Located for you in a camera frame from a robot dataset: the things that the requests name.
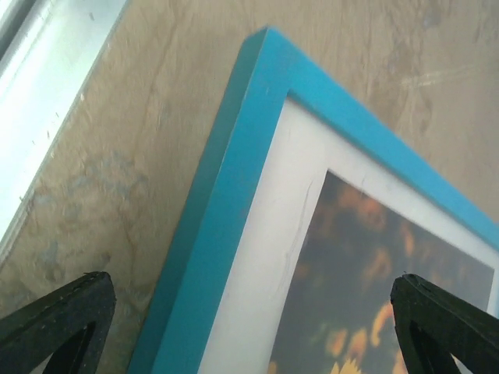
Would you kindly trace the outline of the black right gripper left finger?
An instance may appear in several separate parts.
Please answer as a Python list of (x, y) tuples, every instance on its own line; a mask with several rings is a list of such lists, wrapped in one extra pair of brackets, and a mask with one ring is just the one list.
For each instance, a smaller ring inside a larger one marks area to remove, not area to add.
[(115, 312), (107, 272), (82, 277), (1, 319), (1, 372), (95, 373)]

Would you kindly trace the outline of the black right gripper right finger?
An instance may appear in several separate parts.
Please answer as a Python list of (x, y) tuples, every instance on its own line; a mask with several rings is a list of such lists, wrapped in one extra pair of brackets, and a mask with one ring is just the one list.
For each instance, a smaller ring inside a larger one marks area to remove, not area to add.
[(498, 372), (498, 319), (424, 278), (394, 280), (395, 332), (409, 373)]

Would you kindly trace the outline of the sunflower photo print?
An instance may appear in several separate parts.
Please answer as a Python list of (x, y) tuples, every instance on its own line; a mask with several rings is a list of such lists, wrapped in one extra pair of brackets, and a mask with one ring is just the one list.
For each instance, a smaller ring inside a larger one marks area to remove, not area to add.
[(486, 309), (494, 270), (327, 173), (288, 290), (271, 373), (403, 373), (390, 301), (415, 273)]

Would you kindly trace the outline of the blue wooden picture frame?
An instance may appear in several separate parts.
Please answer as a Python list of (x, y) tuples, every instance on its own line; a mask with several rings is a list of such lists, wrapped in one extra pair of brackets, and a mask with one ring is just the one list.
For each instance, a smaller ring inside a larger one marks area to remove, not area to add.
[[(302, 105), (396, 171), (403, 169), (395, 160), (403, 148), (423, 160), (279, 31), (267, 27), (248, 37), (197, 168), (129, 372), (200, 373), (286, 100)], [(451, 198), (445, 206), (498, 248), (497, 226), (457, 193), (462, 201)]]

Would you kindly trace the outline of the white mat board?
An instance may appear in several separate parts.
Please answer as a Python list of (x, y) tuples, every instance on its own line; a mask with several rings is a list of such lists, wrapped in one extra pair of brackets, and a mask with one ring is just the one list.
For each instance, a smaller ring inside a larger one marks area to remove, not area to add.
[(286, 100), (204, 349), (200, 373), (271, 373), (281, 314), (327, 173), (490, 266), (484, 312), (498, 313), (498, 248), (445, 206), (457, 191), (403, 148), (403, 169), (348, 141), (302, 105)]

